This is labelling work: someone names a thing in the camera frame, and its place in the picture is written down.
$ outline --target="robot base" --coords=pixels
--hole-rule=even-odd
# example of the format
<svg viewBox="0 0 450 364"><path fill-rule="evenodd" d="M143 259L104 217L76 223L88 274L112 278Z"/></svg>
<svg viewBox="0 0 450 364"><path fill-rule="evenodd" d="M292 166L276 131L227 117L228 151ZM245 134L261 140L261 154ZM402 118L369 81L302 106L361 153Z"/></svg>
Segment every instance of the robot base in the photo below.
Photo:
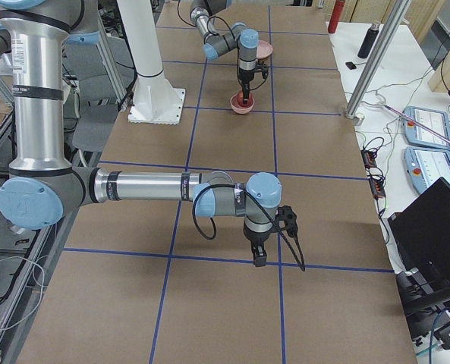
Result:
<svg viewBox="0 0 450 364"><path fill-rule="evenodd" d="M185 89L174 89L161 74L147 79L139 76L134 105L128 115L131 123L179 124Z"/></svg>

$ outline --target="computer monitor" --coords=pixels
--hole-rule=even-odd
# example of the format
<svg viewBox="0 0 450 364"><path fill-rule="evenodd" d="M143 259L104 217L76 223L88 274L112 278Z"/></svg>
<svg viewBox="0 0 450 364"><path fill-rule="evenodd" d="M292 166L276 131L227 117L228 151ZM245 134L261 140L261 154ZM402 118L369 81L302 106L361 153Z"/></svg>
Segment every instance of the computer monitor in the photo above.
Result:
<svg viewBox="0 0 450 364"><path fill-rule="evenodd" d="M405 268L417 267L434 290L449 287L449 183L437 180L402 213L393 215L389 224ZM444 304L450 312L450 301Z"/></svg>

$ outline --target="blue cable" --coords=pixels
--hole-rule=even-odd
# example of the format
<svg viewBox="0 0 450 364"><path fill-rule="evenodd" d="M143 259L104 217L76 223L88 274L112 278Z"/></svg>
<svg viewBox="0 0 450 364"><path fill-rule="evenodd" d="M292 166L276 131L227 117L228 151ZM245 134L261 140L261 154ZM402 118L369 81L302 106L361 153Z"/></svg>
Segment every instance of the blue cable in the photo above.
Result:
<svg viewBox="0 0 450 364"><path fill-rule="evenodd" d="M434 338L434 330L436 329L436 323L437 320L439 320L439 317L442 316L442 314L447 310L447 308L443 308L434 319L434 322L432 323L432 329L430 330L430 340L429 340L429 364L432 364L432 342Z"/></svg>

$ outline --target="pink bowl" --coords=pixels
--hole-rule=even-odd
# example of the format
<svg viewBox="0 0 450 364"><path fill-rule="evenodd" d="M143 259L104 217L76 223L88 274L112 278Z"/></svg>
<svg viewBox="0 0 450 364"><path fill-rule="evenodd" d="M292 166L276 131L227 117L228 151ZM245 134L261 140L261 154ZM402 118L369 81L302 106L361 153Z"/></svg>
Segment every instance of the pink bowl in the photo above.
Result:
<svg viewBox="0 0 450 364"><path fill-rule="evenodd" d="M258 59L265 59L269 57L273 52L273 47L265 40L258 41L258 48L256 49L256 57Z"/></svg>
<svg viewBox="0 0 450 364"><path fill-rule="evenodd" d="M231 97L230 99L230 105L233 111L240 115L248 114L250 111L252 111L252 108L255 105L255 99L253 98L253 95L250 94L247 107L243 107L238 104L237 96L238 94L233 95L233 97Z"/></svg>

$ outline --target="white table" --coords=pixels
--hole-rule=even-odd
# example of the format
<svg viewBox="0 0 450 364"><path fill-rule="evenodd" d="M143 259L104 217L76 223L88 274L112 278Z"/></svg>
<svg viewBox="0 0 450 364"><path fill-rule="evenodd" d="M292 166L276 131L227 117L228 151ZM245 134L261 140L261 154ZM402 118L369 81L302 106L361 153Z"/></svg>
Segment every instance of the white table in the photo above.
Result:
<svg viewBox="0 0 450 364"><path fill-rule="evenodd" d="M346 96L348 99L351 95L350 93L354 90L364 65L359 65L356 70L349 70L345 63L348 61L352 61L355 64L365 62L365 60L357 57L357 52L369 26L370 24L340 23L336 33L330 35L338 69L341 72L341 81L345 92L347 92ZM430 63L427 61L414 36L407 26L402 25L398 29L368 90L378 89L381 86L392 83L409 83L422 77L429 69L431 69ZM418 80L407 86L383 88L379 92L386 97L388 105L397 110L403 110L408 105L408 101L415 89L419 86L409 105L447 111L450 105L450 97L446 93L431 92L427 85L427 81L432 74L433 71L428 73L420 86L420 80ZM373 104L379 101L374 93L368 93L363 100ZM369 106L361 106L358 111L366 115L365 121L359 127L356 127L357 132L363 134L357 134L360 147L364 142L363 136L366 137L366 142L374 137L383 137L386 142L390 140L390 136L384 128L388 122L396 119L395 115L383 108L371 108ZM397 122L390 124L394 132L397 125ZM376 160L377 165L384 172L387 172L387 161L389 160L385 186L387 195L385 219L394 212L403 211L418 197L418 193L413 188L403 163L403 151L408 146L408 143L402 127L399 127L398 131L399 134L395 138L395 145L391 144L381 148ZM380 208L383 205L384 202L380 201ZM402 269L402 265L392 241L390 241L388 248L392 266L398 272ZM416 348L416 352L420 352L427 347L428 342L422 347ZM429 362L428 355L418 356L417 359L419 364ZM450 350L434 349L433 362L435 364L450 364Z"/></svg>

